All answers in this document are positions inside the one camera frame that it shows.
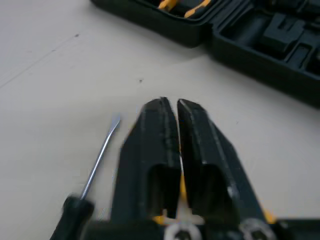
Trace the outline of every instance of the screwdriver handle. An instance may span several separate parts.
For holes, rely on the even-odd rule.
[[[63,213],[50,240],[77,240],[82,228],[94,211],[94,205],[76,196],[64,201]]]

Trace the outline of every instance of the white table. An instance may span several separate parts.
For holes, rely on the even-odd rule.
[[[123,141],[142,105],[159,96],[208,110],[266,209],[320,216],[319,112],[201,47],[185,48],[87,0],[2,0],[0,44],[1,239],[50,238],[121,112],[90,195],[95,217],[108,208]]]

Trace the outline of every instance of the yellow tool handle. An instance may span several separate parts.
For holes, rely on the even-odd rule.
[[[187,11],[184,14],[185,18],[189,18],[191,17],[193,14],[195,14],[199,9],[205,8],[206,6],[208,6],[211,3],[211,0],[203,0],[203,2],[201,2],[198,6],[190,9],[189,11]]]
[[[169,12],[177,5],[177,2],[178,0],[163,0],[158,8]]]

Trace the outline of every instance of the white surface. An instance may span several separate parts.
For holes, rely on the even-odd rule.
[[[49,239],[80,193],[112,113],[123,121],[97,174],[97,216],[110,206],[120,147],[153,98],[198,102],[234,144],[261,204],[320,216],[315,109],[103,12],[87,0],[0,2],[0,233]]]

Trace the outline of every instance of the tool case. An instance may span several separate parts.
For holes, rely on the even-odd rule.
[[[320,0],[204,0],[189,17],[201,0],[170,11],[161,0],[91,1],[188,47],[205,43],[217,60],[320,107]]]

